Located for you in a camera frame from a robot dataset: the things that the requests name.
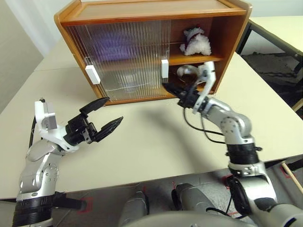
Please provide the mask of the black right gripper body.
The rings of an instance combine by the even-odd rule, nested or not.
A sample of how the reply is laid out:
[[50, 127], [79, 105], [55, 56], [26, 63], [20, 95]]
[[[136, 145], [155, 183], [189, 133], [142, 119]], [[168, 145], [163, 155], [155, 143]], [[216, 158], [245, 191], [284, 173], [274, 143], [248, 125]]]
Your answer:
[[178, 105], [183, 108], [192, 108], [199, 98], [197, 87], [178, 87]]

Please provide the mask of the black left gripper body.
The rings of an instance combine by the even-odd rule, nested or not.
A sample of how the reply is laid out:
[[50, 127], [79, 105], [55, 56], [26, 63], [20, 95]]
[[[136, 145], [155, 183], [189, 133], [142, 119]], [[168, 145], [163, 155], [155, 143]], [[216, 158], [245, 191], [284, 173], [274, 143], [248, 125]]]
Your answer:
[[79, 114], [68, 121], [65, 126], [66, 135], [64, 140], [68, 144], [80, 144], [86, 142], [88, 144], [95, 141], [97, 130], [92, 122], [87, 120], [87, 115]]

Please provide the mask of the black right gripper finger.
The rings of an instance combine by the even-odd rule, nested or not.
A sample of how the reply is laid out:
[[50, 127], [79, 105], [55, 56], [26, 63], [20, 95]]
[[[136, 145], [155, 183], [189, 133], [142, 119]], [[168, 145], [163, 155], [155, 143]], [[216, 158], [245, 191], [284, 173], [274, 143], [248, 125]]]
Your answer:
[[182, 88], [174, 85], [174, 84], [162, 84], [163, 88], [170, 93], [171, 95], [178, 97], [182, 93]]
[[162, 86], [170, 94], [187, 94], [187, 91], [173, 83], [163, 83]]

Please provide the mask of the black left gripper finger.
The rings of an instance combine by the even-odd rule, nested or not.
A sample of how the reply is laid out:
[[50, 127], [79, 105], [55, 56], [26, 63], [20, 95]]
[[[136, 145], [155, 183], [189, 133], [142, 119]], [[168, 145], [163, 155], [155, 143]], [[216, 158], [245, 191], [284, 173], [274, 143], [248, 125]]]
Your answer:
[[106, 102], [109, 100], [110, 100], [109, 97], [98, 98], [98, 99], [88, 103], [84, 107], [82, 107], [80, 109], [80, 113], [83, 115], [88, 115], [92, 111], [96, 111], [99, 108], [103, 107], [106, 104]]
[[123, 117], [119, 117], [104, 125], [101, 130], [94, 135], [94, 141], [100, 142], [101, 140], [103, 140], [119, 126], [122, 120]]

